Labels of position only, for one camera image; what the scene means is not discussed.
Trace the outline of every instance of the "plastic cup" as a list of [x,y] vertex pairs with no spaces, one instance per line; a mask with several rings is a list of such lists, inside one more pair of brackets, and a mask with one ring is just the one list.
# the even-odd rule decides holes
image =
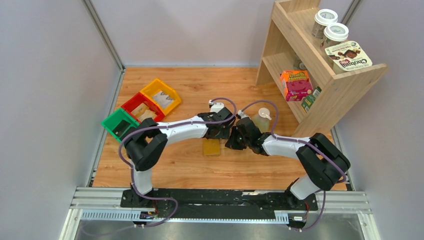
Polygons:
[[321,43],[321,49],[324,50],[328,47],[340,44],[348,39],[349,29],[341,23],[332,23],[324,29],[324,39]]
[[337,23],[338,15],[330,9],[321,9],[315,14],[315,23],[312,27],[312,36],[322,39],[324,37],[324,29],[333,23]]

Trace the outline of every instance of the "green box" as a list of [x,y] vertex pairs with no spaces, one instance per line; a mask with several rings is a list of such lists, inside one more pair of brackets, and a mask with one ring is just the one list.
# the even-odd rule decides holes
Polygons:
[[305,112],[308,112],[312,104],[315,102],[315,97],[312,94],[307,95],[302,100],[302,108]]
[[[125,127],[125,129],[123,129],[121,134],[117,135],[114,130],[122,121],[126,121],[129,124]],[[112,137],[114,137],[118,142],[121,142],[120,137],[124,136],[130,127],[138,127],[139,123],[128,113],[126,113],[122,108],[119,108],[110,116],[108,116],[105,120],[103,120],[101,122],[101,125],[106,129],[108,133],[110,133],[110,135],[112,135]]]

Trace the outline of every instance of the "yellow bin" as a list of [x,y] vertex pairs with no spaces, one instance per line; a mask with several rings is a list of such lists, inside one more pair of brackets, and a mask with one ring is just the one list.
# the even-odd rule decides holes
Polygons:
[[[160,91],[168,95],[173,100],[173,102],[169,104],[165,109],[161,106],[159,102],[155,101],[155,96]],[[178,106],[178,104],[182,102],[177,92],[158,78],[156,78],[147,86],[145,86],[140,91],[140,93],[149,98],[149,100],[151,100],[154,104],[156,104],[165,115],[168,115],[176,106]]]

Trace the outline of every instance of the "gray floor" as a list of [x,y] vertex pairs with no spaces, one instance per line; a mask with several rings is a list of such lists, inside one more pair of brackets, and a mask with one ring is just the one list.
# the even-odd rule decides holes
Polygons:
[[[316,219],[311,214],[308,222]],[[102,234],[131,226],[127,221],[82,221],[90,234]],[[306,232],[288,230],[276,224],[182,223],[167,222],[152,228],[131,228],[116,234],[93,237],[78,231],[77,240],[363,240],[356,214],[324,214],[313,229]]]

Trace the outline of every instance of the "wooden shelf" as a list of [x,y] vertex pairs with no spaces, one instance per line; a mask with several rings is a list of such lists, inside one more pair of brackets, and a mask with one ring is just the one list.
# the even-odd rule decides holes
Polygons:
[[280,92],[280,74],[292,70],[297,54],[321,94],[306,113],[299,101],[287,102],[299,126],[295,137],[326,133],[386,73],[386,64],[335,74],[333,63],[321,50],[321,39],[312,36],[320,0],[280,0],[272,8],[269,30],[257,72],[256,84],[274,81]]
[[[286,70],[293,67],[294,56],[289,52],[278,53],[270,56],[266,56],[262,59],[269,73],[271,74],[272,79],[277,85],[281,94],[283,94],[284,89],[280,81],[280,74]],[[297,121],[300,123],[306,116],[306,112],[301,106],[300,101],[288,101],[288,106],[296,117]]]

